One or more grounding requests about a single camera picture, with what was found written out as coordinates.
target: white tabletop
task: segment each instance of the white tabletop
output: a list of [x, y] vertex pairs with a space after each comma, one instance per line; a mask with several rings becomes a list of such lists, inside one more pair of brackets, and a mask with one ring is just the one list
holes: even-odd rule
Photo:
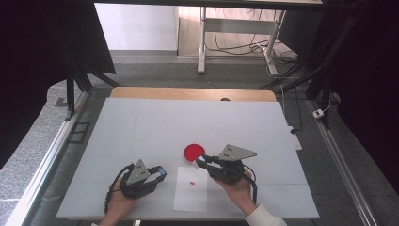
[[57, 216], [102, 218], [108, 185], [123, 167], [142, 159], [149, 168], [163, 166], [168, 176], [127, 218], [242, 219], [209, 177], [206, 212], [173, 210], [177, 170], [191, 167], [183, 150], [192, 143], [208, 155], [228, 143], [257, 152], [243, 162], [257, 175], [258, 203], [283, 218], [318, 218], [279, 103], [123, 98], [106, 100]]

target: gray carpet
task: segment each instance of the gray carpet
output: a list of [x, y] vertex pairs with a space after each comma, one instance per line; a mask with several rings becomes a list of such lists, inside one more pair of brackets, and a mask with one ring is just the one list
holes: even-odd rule
[[[262, 63], [208, 63], [206, 65], [206, 74], [199, 76], [197, 75], [197, 64], [192, 62], [165, 62], [162, 64], [116, 63], [118, 75], [112, 75], [111, 77], [123, 86], [257, 89], [259, 86], [273, 80], [267, 76], [264, 68], [265, 66]], [[279, 65], [279, 70], [281, 72], [287, 70], [287, 66]], [[90, 77], [90, 79], [97, 88], [89, 94], [89, 101], [85, 105], [85, 110], [80, 115], [78, 123], [68, 139], [69, 142], [66, 143], [61, 152], [60, 158], [57, 159], [56, 167], [52, 170], [50, 177], [43, 186], [25, 225], [91, 224], [91, 221], [77, 222], [55, 217], [80, 157], [85, 150], [89, 135], [94, 128], [104, 100], [111, 91], [111, 88], [101, 80], [94, 77]], [[302, 90], [305, 88], [306, 85], [298, 88], [298, 102], [293, 90], [285, 93], [286, 118], [294, 128], [299, 128], [302, 124], [302, 130], [297, 132], [297, 135], [303, 150], [298, 152], [298, 156], [321, 217], [313, 220], [287, 220], [287, 223], [289, 225], [309, 226], [363, 225], [358, 211], [346, 191], [343, 180], [329, 155], [327, 145], [320, 135], [314, 118], [311, 116], [306, 100], [301, 98], [303, 96]], [[65, 97], [65, 90], [59, 88], [59, 91], [55, 93], [54, 100], [49, 98], [49, 109], [54, 110], [52, 105], [55, 104], [58, 97]], [[42, 152], [47, 150], [48, 143], [51, 143], [59, 124], [62, 123], [65, 117], [65, 108], [59, 107], [57, 108], [59, 112], [54, 114], [54, 119], [49, 120], [51, 118], [49, 115], [53, 113], [47, 112], [46, 107], [43, 109], [42, 115], [40, 115], [43, 120], [40, 121], [38, 119], [37, 127], [32, 128], [33, 131], [37, 132], [32, 132], [24, 141], [29, 152], [20, 154], [16, 157], [19, 160], [13, 160], [15, 162], [11, 162], [12, 164], [8, 165], [8, 169], [1, 171], [1, 188], [6, 191], [2, 192], [1, 195], [3, 199], [0, 206], [2, 211], [1, 225], [7, 221], [13, 206], [16, 204], [13, 199], [18, 200], [21, 197], [24, 188], [30, 180], [29, 177], [34, 173], [35, 166], [38, 165], [37, 162], [43, 155]], [[336, 113], [336, 105], [333, 105], [330, 110], [331, 133], [338, 140], [339, 146], [342, 148], [344, 156], [377, 219], [381, 222], [381, 225], [399, 225], [399, 217], [396, 214], [399, 213], [398, 196], [370, 156], [341, 122]], [[46, 122], [48, 121], [54, 122], [51, 126], [48, 125], [51, 128], [46, 127]], [[32, 150], [37, 148], [33, 147], [33, 144], [41, 142], [45, 144], [38, 144], [40, 153], [34, 153]], [[132, 222], [122, 222], [120, 225], [132, 225]], [[143, 222], [143, 225], [153, 225], [153, 222]], [[179, 225], [192, 225], [192, 223], [180, 223]]]

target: white wall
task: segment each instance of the white wall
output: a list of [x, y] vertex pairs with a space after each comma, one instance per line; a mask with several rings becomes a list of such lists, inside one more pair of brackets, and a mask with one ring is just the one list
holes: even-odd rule
[[110, 50], [177, 50], [178, 8], [95, 4]]

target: table leg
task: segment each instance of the table leg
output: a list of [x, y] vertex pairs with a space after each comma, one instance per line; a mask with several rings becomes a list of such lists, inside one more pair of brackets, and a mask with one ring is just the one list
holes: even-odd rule
[[200, 8], [200, 45], [198, 74], [205, 73], [205, 21], [206, 7]]
[[276, 66], [273, 62], [272, 50], [273, 50], [273, 46], [274, 46], [277, 34], [279, 33], [279, 27], [281, 26], [281, 21], [282, 21], [282, 17], [284, 16], [284, 13], [285, 13], [285, 10], [281, 12], [278, 19], [276, 20], [276, 24], [275, 24], [273, 33], [270, 36], [270, 42], [267, 45], [267, 48], [265, 50], [263, 50], [264, 58], [266, 59], [266, 63], [267, 63], [267, 68], [269, 69], [271, 76], [278, 75]]

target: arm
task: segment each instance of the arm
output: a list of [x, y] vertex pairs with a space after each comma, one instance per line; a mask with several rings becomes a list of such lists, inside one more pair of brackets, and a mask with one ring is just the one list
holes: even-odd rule
[[286, 226], [281, 218], [270, 214], [263, 205], [256, 206], [251, 199], [250, 184], [247, 180], [241, 179], [234, 185], [215, 181], [225, 189], [231, 201], [246, 215], [246, 221], [250, 226]]
[[120, 179], [115, 184], [115, 190], [111, 195], [108, 204], [108, 212], [100, 222], [100, 226], [114, 226], [123, 218], [135, 205], [136, 200], [125, 197], [120, 191]]

